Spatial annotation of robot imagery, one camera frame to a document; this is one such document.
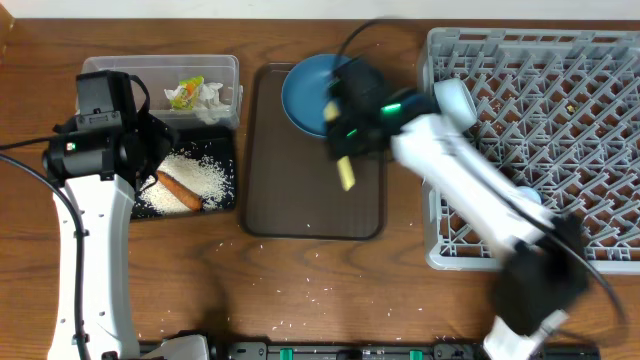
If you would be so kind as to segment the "yellow plastic spoon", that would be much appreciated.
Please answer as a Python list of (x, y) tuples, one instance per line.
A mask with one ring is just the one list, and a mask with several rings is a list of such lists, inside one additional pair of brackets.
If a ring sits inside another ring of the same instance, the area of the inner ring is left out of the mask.
[[(326, 127), (329, 127), (340, 115), (338, 106), (334, 101), (329, 101), (323, 110)], [(348, 156), (339, 158), (336, 162), (339, 178), (344, 191), (349, 191), (356, 183), (351, 162)]]

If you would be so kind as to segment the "yellow green snack wrapper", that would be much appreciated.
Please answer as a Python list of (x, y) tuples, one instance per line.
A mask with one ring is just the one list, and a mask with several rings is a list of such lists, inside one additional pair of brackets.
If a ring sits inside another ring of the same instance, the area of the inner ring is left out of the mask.
[(196, 76), (180, 81), (175, 89), (165, 89), (164, 93), (173, 110), (192, 110), (203, 84), (204, 77)]

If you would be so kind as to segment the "white paper waste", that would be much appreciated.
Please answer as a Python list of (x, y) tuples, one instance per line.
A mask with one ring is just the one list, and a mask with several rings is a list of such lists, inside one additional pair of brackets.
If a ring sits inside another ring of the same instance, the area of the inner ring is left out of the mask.
[(224, 115), (231, 106), (220, 100), (220, 89), (222, 83), (210, 82), (204, 83), (200, 90), (199, 98), (192, 110), (172, 110), (173, 111), (190, 111), (196, 115), (207, 125), (214, 125), (220, 121), (219, 114)]

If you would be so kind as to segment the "dark blue plate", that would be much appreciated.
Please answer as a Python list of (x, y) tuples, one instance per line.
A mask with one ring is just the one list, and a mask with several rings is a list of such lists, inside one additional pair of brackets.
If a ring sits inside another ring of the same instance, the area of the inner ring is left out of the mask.
[(329, 102), (329, 84), (336, 56), (319, 54), (297, 63), (286, 75), (281, 102), (290, 121), (307, 135), (324, 138), (323, 111)]

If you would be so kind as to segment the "pile of white rice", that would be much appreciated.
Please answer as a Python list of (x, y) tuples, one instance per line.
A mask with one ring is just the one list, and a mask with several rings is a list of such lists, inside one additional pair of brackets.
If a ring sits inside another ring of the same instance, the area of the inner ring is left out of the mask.
[[(165, 172), (196, 193), (203, 202), (199, 212), (228, 210), (235, 206), (234, 161), (211, 155), (172, 153), (160, 165)], [(184, 215), (191, 211), (159, 181), (136, 199), (135, 217)]]

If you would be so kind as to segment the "orange carrot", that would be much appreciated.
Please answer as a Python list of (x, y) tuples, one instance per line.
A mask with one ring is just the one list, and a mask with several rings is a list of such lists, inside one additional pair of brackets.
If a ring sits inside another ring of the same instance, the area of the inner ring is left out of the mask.
[(188, 189), (186, 186), (175, 180), (165, 172), (157, 172), (158, 181), (184, 206), (191, 211), (199, 212), (203, 209), (203, 202), (201, 198)]

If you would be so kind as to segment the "light blue small bowl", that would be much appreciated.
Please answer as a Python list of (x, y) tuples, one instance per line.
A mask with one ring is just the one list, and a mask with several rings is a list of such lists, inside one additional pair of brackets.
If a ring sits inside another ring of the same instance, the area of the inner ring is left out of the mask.
[(462, 80), (451, 78), (436, 82), (433, 90), (441, 113), (451, 119), (459, 132), (468, 130), (477, 122), (474, 101)]

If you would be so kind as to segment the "light blue plastic cup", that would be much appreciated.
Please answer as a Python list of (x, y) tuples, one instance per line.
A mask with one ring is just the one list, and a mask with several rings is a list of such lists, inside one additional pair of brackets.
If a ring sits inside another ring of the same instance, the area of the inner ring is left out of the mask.
[(538, 204), (542, 203), (541, 195), (533, 188), (527, 187), (527, 186), (519, 186), (518, 190), (521, 194), (523, 194), (526, 198), (530, 199), (531, 201), (536, 202)]

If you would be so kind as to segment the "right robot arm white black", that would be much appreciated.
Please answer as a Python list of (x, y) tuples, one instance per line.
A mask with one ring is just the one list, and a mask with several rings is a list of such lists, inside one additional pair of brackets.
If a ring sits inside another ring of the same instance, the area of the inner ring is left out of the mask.
[(501, 264), (495, 319), (483, 348), (491, 359), (527, 359), (567, 319), (588, 288), (580, 221), (526, 197), (464, 137), (477, 119), (463, 85), (432, 97), (409, 91), (360, 105), (336, 95), (324, 107), (327, 142), (344, 189), (349, 159), (390, 147), (395, 159), (438, 190)]

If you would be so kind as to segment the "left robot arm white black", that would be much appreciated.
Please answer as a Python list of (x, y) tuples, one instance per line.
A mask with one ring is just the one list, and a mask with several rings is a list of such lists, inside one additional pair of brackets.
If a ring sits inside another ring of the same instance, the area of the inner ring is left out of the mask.
[(50, 359), (137, 359), (128, 233), (141, 185), (179, 139), (150, 114), (77, 114), (43, 154), (60, 230)]

